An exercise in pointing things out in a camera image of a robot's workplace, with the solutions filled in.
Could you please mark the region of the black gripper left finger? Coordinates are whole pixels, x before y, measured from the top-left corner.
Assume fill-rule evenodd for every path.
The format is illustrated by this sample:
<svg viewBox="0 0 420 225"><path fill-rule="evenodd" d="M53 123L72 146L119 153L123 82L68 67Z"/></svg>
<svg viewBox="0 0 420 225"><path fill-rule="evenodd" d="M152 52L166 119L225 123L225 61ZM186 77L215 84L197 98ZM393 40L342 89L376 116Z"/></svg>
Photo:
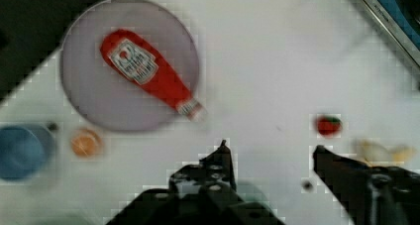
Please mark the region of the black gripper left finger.
<svg viewBox="0 0 420 225"><path fill-rule="evenodd" d="M167 188L148 189L106 225L284 225L259 202L237 193L225 142L196 165L173 173Z"/></svg>

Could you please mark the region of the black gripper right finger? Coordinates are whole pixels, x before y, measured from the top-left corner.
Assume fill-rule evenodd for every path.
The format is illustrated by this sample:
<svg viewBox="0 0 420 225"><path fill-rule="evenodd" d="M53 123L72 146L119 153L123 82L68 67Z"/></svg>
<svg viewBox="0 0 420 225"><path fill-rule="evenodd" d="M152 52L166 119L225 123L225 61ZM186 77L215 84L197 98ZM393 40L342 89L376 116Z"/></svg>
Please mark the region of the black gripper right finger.
<svg viewBox="0 0 420 225"><path fill-rule="evenodd" d="M419 174L400 167L370 167L319 145L313 170L355 225L420 225Z"/></svg>

